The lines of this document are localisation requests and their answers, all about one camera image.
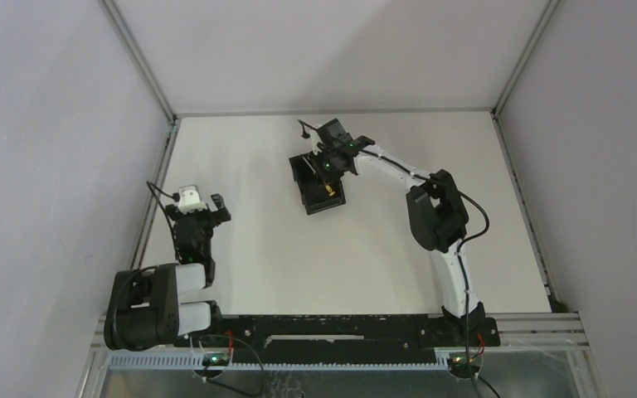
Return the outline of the yellow black screwdriver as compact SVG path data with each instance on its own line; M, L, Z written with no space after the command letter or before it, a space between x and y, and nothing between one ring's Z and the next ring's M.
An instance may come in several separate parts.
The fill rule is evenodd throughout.
M305 157L304 161L312 170L316 183L327 192L327 195L329 197L334 197L336 195L336 192L333 190L333 187L331 186L330 182L328 182L326 178L324 177L322 169L316 163L316 161L313 160L311 157Z

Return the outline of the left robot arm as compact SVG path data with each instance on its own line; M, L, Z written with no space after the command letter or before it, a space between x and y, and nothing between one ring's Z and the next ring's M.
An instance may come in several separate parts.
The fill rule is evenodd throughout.
M181 300L186 293L211 287L216 277L211 240L215 228L231 220L231 213L222 195L211 199L214 210L195 187L188 187L165 207L176 261L115 275L104 325L108 349L144 351L192 333L208 346L224 339L226 324L215 301Z

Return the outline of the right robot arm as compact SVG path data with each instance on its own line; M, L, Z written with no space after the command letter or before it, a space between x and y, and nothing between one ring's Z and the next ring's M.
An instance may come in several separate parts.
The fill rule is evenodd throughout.
M354 138L332 119L325 124L301 123L311 149L304 155L318 179L322 193L333 197L343 175L378 171L393 179L405 193L407 218L416 243L430 253L440 281L447 337L455 344L469 344L479 334L484 306L474 291L465 256L470 198L459 190L444 169L426 173L394 158L366 136Z

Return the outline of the black plastic bin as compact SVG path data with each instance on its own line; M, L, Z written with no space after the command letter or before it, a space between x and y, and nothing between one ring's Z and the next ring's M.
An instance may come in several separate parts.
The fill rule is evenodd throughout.
M312 170L304 161L306 154L300 154L289 158L294 182L299 188L300 199L308 216L321 211L326 211L344 205L347 201L344 196L343 184L338 181L330 183L336 192L334 197L329 197L327 192L316 183Z

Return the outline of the left controller board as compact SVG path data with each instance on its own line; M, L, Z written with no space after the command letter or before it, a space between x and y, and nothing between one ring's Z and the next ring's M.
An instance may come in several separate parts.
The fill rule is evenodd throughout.
M226 354L208 354L202 359L202 367L228 366L230 359Z

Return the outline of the controller board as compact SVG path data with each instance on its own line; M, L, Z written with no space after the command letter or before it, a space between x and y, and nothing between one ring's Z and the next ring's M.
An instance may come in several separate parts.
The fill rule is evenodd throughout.
M447 363L448 372L456 379L477 379L484 364L484 354L472 353L467 357L464 353L452 353Z
M226 354L208 354L202 359L202 367L228 366L230 359Z

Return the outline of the right controller board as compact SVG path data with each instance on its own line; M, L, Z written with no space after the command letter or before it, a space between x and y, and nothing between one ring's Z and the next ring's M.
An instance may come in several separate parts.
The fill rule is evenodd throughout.
M447 363L448 372L456 379L477 379L484 364L484 354L472 353L467 357L464 353L452 353Z

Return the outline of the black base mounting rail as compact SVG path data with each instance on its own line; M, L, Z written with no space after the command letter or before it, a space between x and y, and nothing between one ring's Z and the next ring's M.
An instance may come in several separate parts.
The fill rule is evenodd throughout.
M207 350L232 350L235 363L420 366L439 365L439 350L498 347L501 338L493 318L463 334L441 315L238 315L174 344L189 342Z

